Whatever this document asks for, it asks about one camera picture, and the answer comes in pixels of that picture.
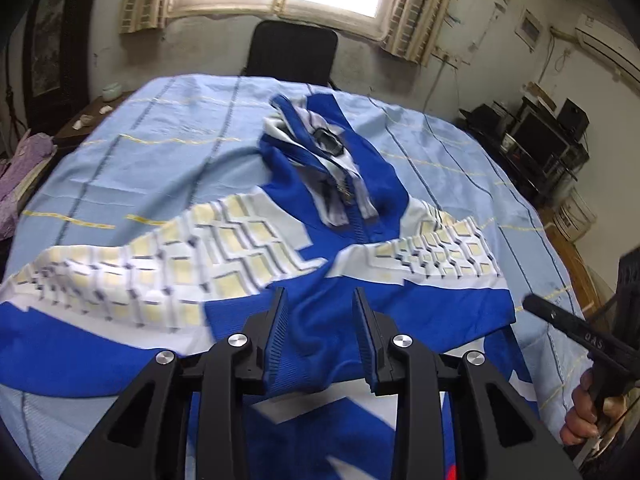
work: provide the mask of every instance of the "yellow stripe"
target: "yellow stripe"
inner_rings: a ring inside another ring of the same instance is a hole
[[[150,220],[149,218],[144,218],[143,216],[138,216],[138,215],[127,215],[125,218],[127,220],[133,220],[134,222],[140,222],[141,224],[146,224],[146,225],[166,224],[166,221],[164,220]]]
[[[492,216],[491,218],[489,218],[484,224],[482,224],[479,229],[482,230],[485,227],[487,227],[489,224],[495,222],[495,216]]]
[[[96,224],[94,222],[85,222],[84,220],[78,220],[77,218],[71,218],[69,216],[64,216],[59,213],[43,213],[41,211],[28,211],[25,209],[22,212],[23,215],[27,216],[46,216],[49,218],[57,218],[58,220],[63,220],[65,222],[71,222],[72,224],[81,225],[83,227],[95,227],[97,229],[115,229],[115,225],[111,224]]]
[[[558,290],[553,291],[551,294],[547,294],[544,299],[549,301],[552,300],[553,298],[555,298],[556,296],[560,296],[560,294],[564,293],[564,292],[569,292],[571,290],[571,285],[566,286],[565,288],[559,288]],[[521,310],[524,310],[524,307],[521,306],[517,306],[515,311],[519,312]]]
[[[580,357],[578,357],[575,361],[574,364],[572,365],[572,367],[569,369],[569,371],[566,374],[566,379],[560,384],[560,386],[558,386],[554,392],[549,395],[546,400],[544,402],[542,402],[542,404],[540,404],[540,411],[544,410],[546,405],[548,405],[548,403],[551,401],[551,399],[553,399],[557,394],[559,394],[562,390],[564,390],[564,387],[566,386],[566,384],[569,381],[569,377],[571,377],[574,374],[574,370],[576,369],[576,367],[580,364],[580,362],[587,357],[587,354],[583,354]]]
[[[455,173],[461,173],[468,176],[486,176],[484,173],[467,173],[466,171],[459,170],[458,168],[450,168],[449,166],[443,166],[442,164],[437,164],[436,162],[430,162],[428,160],[420,160],[418,158],[411,158],[410,156],[404,155],[394,155],[393,153],[380,152],[382,155],[391,156],[393,158],[404,158],[404,160],[410,160],[415,162],[416,164],[428,164],[429,166],[433,166],[434,168],[441,168],[443,170],[453,171]]]
[[[442,140],[443,142],[448,142],[449,144],[453,144],[454,146],[455,146],[456,144],[457,144],[458,146],[464,146],[465,144],[471,144],[471,141],[470,141],[470,140],[453,140],[453,139],[447,139],[447,137],[441,137],[441,136],[438,136],[438,135],[433,134],[433,133],[432,133],[432,135],[433,135],[436,139]]]
[[[502,225],[500,224],[500,227],[503,227],[505,229],[515,229],[516,231],[544,231],[544,229],[542,227],[517,227],[515,225]]]
[[[124,137],[125,139],[133,140],[134,142],[139,142],[140,144],[165,144],[167,142],[180,142],[181,144],[209,144],[210,142],[215,142],[216,140],[226,140],[226,141],[233,141],[233,142],[242,141],[242,139],[238,139],[237,137],[223,137],[222,139],[215,137],[213,139],[206,139],[206,140],[189,140],[189,139],[179,139],[178,137],[172,137],[171,139],[162,139],[162,140],[144,140],[144,139],[139,139],[137,137],[132,137],[127,134],[120,134],[120,136]]]
[[[104,139],[88,140],[88,141],[83,142],[82,144],[80,144],[80,146],[89,146],[91,144],[100,144],[101,142],[106,142],[106,140],[104,140]]]

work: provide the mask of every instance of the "finger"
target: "finger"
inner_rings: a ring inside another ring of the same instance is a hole
[[[589,388],[591,388],[591,384],[593,384],[593,370],[592,368],[589,368],[580,377],[580,386],[583,390],[587,391]]]
[[[626,399],[625,397],[607,397],[604,399],[604,404],[602,405],[602,411],[605,415],[607,415],[612,421],[618,420],[626,410]]]
[[[584,439],[574,435],[566,424],[560,430],[560,440],[565,446],[576,446],[584,442]]]
[[[595,424],[598,415],[590,395],[582,388],[576,388],[571,392],[571,398],[574,400],[575,411],[578,412],[578,415],[587,422]]]
[[[598,428],[596,428],[595,424],[587,422],[580,415],[578,415],[578,413],[575,411],[575,407],[569,410],[569,413],[566,414],[564,421],[567,424],[567,427],[576,436],[590,438],[592,436],[597,436],[598,434]]]

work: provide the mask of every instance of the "hand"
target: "hand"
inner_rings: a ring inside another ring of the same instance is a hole
[[[560,430],[560,439],[566,446],[574,446],[581,444],[587,438],[597,436],[598,428],[596,427],[596,421],[598,416],[596,414],[593,400],[589,396],[588,389],[593,383],[593,375],[591,369],[587,370],[580,377],[580,385],[576,386],[575,390],[571,394],[571,398],[574,401],[574,406],[569,410],[564,418],[564,426]],[[607,415],[612,422],[618,420],[626,410],[625,397],[608,397],[604,400],[602,411]],[[616,424],[609,433],[607,433],[606,443],[600,446],[601,449],[613,439],[620,427],[622,426],[622,420]]]

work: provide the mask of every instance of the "chair backrest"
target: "chair backrest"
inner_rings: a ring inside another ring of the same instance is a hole
[[[328,86],[337,46],[338,35],[330,28],[260,22],[242,74]]]

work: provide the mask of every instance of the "light blue bedsheet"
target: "light blue bedsheet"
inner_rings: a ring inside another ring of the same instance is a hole
[[[190,205],[267,182],[256,144],[262,119],[271,113],[269,98],[310,92],[332,91],[269,78],[187,75],[152,81],[66,157],[31,200],[7,273],[52,245],[123,245]],[[451,124],[333,93],[356,132],[396,168],[410,195],[458,219],[472,215],[482,227],[516,304],[514,332],[541,416],[557,438],[571,391],[590,362],[577,344],[521,308],[524,295],[533,291],[581,315],[535,210],[478,143]],[[0,385],[0,415],[45,480],[58,478],[111,402],[39,397]]]

